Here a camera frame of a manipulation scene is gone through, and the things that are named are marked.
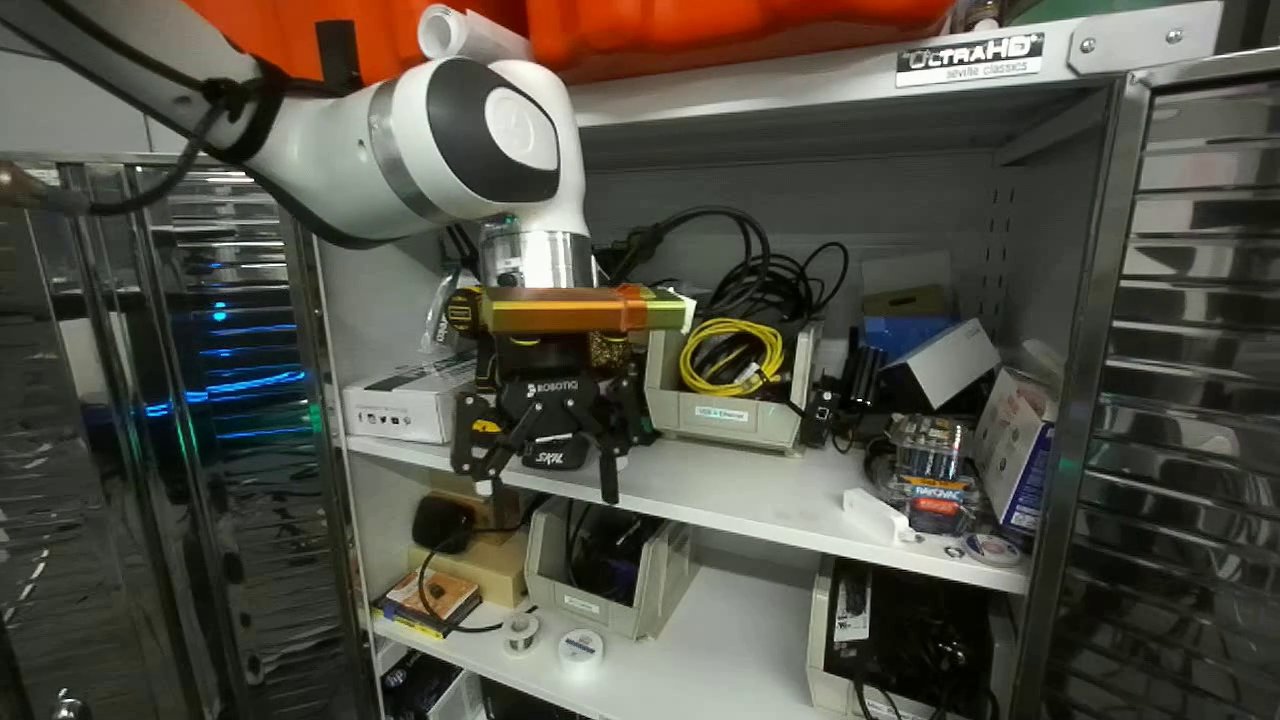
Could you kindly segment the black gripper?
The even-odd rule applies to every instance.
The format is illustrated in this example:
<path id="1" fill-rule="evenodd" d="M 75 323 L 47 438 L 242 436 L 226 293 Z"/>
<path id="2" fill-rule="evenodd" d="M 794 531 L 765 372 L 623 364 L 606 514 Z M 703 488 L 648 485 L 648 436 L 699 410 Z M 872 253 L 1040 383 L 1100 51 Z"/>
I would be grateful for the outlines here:
<path id="1" fill-rule="evenodd" d="M 502 488 L 511 454 L 546 432 L 602 442 L 602 500 L 622 500 L 622 459 L 653 442 L 636 337 L 479 337 L 477 381 L 456 398 L 454 471 Z"/>

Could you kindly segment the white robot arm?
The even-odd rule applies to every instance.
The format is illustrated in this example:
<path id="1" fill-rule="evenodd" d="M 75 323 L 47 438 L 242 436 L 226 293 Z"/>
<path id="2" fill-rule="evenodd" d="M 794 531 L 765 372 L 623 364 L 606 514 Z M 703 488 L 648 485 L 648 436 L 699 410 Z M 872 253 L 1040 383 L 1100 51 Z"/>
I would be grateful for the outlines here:
<path id="1" fill-rule="evenodd" d="M 534 372 L 538 340 L 602 381 L 602 337 L 640 329 L 640 302 L 595 285 L 571 94 L 534 59 L 423 59 L 344 94 L 300 93 L 177 0 L 0 0 L 0 24 L 226 159 L 344 249 L 454 221 L 518 226 L 518 285 L 485 285 L 473 333 L 502 381 Z"/>

